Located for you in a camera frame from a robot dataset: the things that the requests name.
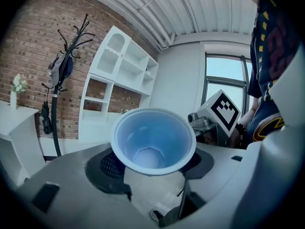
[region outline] white cabinet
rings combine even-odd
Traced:
[[[81,98],[79,141],[81,144],[110,140],[110,131],[121,114],[108,113],[113,85],[141,94],[140,106],[148,107],[158,63],[124,32],[113,26],[101,43],[89,69]],[[107,84],[102,99],[87,96],[90,79]],[[90,101],[99,111],[84,109]]]
[[[12,189],[46,165],[36,134],[37,112],[21,106],[12,110],[0,100],[0,168]]]

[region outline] brick wall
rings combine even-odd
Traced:
[[[128,34],[154,59],[157,54],[149,42],[124,18],[95,0],[28,0],[17,12],[0,48],[0,99],[10,101],[12,80],[17,73],[27,78],[26,93],[19,94],[18,105],[41,109],[46,100],[47,90],[41,83],[50,85],[47,68],[54,55],[63,50],[63,40],[57,32],[60,29],[68,43],[76,30],[73,25],[81,26],[88,13],[90,24],[87,31],[96,34],[93,41],[82,45],[76,52],[81,59],[73,59],[74,68],[63,87],[68,92],[60,93],[57,107],[59,138],[78,138],[78,116],[81,94],[90,64],[109,29],[114,25]],[[81,41],[92,36],[83,36]],[[90,83],[88,95],[102,97],[104,88],[100,83]],[[109,111],[133,109],[139,106],[139,95],[120,87],[114,87]],[[94,104],[86,103],[87,108],[98,109]],[[41,117],[37,121],[39,136],[43,133]]]

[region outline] black slot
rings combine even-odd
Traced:
[[[243,159],[243,157],[240,157],[240,156],[235,155],[235,156],[232,157],[231,159],[241,162],[242,159]]]
[[[59,189],[60,187],[58,185],[50,183],[44,184],[40,191],[36,194],[32,204],[42,212],[47,213]]]

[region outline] white plastic cup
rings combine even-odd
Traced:
[[[130,169],[158,176],[175,172],[190,161],[196,149],[196,137],[189,123],[178,114],[139,108],[115,122],[111,146]]]

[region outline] window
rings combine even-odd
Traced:
[[[250,62],[247,62],[246,65],[247,65],[249,81],[250,81],[250,79],[251,79],[251,72],[252,72],[252,64]]]
[[[222,89],[232,99],[239,111],[243,110],[243,89],[241,87],[214,83],[208,83],[207,87],[206,100]]]
[[[246,92],[252,71],[249,61],[243,56],[206,54],[206,82],[202,104],[222,89],[243,116],[253,103],[253,97],[248,97]]]
[[[240,60],[207,58],[206,75],[225,77],[243,81],[243,69]]]

